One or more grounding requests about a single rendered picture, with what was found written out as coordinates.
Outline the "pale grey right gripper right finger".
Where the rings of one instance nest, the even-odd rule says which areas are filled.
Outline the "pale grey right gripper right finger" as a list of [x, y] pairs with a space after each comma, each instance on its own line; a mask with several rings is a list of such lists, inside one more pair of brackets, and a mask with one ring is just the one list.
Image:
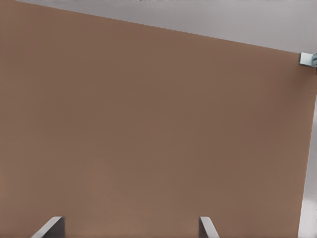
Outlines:
[[219, 234], [208, 216], [199, 217], [199, 238], [219, 238]]

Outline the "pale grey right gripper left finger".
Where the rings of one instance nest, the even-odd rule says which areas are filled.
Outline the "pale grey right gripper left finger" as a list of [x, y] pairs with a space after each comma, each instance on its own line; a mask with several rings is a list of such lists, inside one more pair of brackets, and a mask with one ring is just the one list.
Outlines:
[[30, 238], [65, 238], [65, 218], [52, 217]]

